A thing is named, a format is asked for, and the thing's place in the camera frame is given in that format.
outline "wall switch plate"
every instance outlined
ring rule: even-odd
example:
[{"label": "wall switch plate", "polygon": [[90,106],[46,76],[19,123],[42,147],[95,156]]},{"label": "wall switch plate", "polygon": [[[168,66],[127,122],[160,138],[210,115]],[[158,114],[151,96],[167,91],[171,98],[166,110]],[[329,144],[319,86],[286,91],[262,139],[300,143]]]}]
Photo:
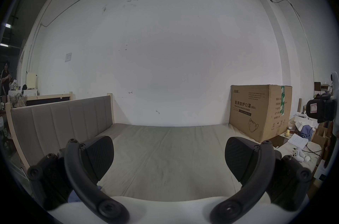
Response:
[{"label": "wall switch plate", "polygon": [[65,62],[70,61],[71,57],[72,57],[72,53],[71,52],[66,54]]}]

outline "white cabinet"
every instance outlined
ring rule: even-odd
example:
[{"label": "white cabinet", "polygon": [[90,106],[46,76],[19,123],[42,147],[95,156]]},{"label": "white cabinet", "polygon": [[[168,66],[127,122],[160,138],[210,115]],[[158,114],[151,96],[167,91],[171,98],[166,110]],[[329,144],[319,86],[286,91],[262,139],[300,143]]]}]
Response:
[{"label": "white cabinet", "polygon": [[38,90],[37,89],[27,89],[23,91],[24,96],[37,96],[38,95]]}]

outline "label sticker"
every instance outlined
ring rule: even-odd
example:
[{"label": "label sticker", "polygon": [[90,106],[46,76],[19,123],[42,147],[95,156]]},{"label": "label sticker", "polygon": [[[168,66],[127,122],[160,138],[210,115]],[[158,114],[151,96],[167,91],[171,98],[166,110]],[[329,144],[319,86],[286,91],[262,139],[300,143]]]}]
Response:
[{"label": "label sticker", "polygon": [[285,113],[285,86],[281,86],[281,105],[280,113],[283,116]]},{"label": "label sticker", "polygon": [[317,104],[316,103],[310,104],[310,109],[311,109],[311,113],[316,113],[317,112]]}]

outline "white wall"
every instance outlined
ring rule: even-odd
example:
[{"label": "white wall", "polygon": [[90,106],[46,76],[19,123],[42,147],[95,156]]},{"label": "white wall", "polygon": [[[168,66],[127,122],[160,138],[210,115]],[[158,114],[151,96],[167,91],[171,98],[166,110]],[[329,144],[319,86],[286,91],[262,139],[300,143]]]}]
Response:
[{"label": "white wall", "polygon": [[278,45],[282,70],[282,82],[284,85],[289,85],[293,88],[291,115],[294,115],[298,110],[301,87],[300,70],[295,41],[290,31],[289,23],[285,19],[284,13],[280,9],[279,4],[273,3],[270,0],[260,1],[272,25],[276,43]]},{"label": "white wall", "polygon": [[[75,1],[52,0],[41,22]],[[41,27],[31,49],[41,95],[112,92],[118,123],[227,122],[232,84],[282,84],[259,0],[81,0]]]},{"label": "white wall", "polygon": [[[330,84],[331,71],[339,71],[338,23],[335,15],[327,0],[290,2],[299,13],[305,30],[313,63],[314,81]],[[303,59],[300,64],[307,64],[307,61]]]}]

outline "clothing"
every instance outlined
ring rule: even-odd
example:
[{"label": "clothing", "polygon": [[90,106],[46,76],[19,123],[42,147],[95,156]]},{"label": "clothing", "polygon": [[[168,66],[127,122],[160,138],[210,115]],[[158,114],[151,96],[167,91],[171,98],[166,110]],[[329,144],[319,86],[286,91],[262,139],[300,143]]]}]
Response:
[{"label": "clothing", "polygon": [[[2,78],[7,77],[7,75],[10,74],[10,71],[7,70],[7,72],[3,69],[1,74],[0,74],[0,80]],[[1,82],[1,96],[2,95],[8,95],[8,91],[10,90],[10,79],[6,79],[4,82]]]},{"label": "clothing", "polygon": [[310,125],[304,125],[300,131],[300,136],[302,138],[307,138],[308,141],[311,141],[311,137],[313,135],[313,129]]}]

